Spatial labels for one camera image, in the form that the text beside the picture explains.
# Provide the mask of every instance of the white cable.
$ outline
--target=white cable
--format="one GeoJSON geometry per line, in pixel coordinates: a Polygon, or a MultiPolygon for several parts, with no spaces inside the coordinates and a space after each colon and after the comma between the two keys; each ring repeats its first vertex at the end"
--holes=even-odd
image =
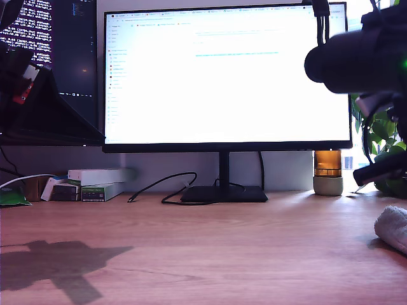
{"type": "Polygon", "coordinates": [[[12,184],[12,183],[14,183],[14,182],[16,182],[16,181],[20,181],[20,180],[25,180],[25,179],[30,179],[30,178],[36,178],[36,177],[55,177],[55,175],[52,175],[52,174],[50,174],[50,173],[42,173],[42,174],[40,174],[40,175],[32,175],[32,176],[26,176],[26,177],[21,177],[21,178],[16,178],[16,179],[13,179],[13,180],[10,180],[9,182],[6,182],[6,183],[4,183],[4,184],[2,184],[2,185],[0,185],[0,189],[2,189],[4,186],[8,186],[9,184],[12,184]]]}

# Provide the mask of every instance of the green pouch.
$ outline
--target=green pouch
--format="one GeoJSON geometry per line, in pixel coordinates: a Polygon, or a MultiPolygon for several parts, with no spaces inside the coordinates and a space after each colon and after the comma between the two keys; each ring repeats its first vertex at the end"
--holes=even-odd
{"type": "Polygon", "coordinates": [[[0,190],[0,206],[10,207],[13,205],[32,205],[32,204],[26,200],[21,187],[2,188],[0,190]]]}

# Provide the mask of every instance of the monitor stand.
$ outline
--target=monitor stand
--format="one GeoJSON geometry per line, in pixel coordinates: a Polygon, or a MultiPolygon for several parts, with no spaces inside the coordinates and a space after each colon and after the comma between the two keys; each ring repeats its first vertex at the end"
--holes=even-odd
{"type": "Polygon", "coordinates": [[[266,202],[259,186],[233,186],[229,181],[229,154],[219,152],[219,186],[193,186],[186,190],[182,202],[266,202]]]}

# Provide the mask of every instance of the white towel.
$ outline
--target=white towel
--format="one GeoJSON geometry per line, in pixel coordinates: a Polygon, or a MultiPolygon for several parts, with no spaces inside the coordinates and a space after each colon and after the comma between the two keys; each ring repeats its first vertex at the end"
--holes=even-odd
{"type": "Polygon", "coordinates": [[[407,210],[386,207],[375,222],[375,233],[390,246],[407,255],[407,210]]]}

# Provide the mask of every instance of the monitor screen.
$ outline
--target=monitor screen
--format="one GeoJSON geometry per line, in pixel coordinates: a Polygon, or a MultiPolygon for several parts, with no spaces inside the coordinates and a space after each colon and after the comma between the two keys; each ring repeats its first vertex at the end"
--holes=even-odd
{"type": "Polygon", "coordinates": [[[316,25],[299,4],[105,13],[107,150],[349,147],[348,95],[305,74],[316,25]]]}
{"type": "Polygon", "coordinates": [[[35,64],[52,68],[60,95],[97,126],[96,0],[25,0],[0,40],[32,50],[35,64]]]}

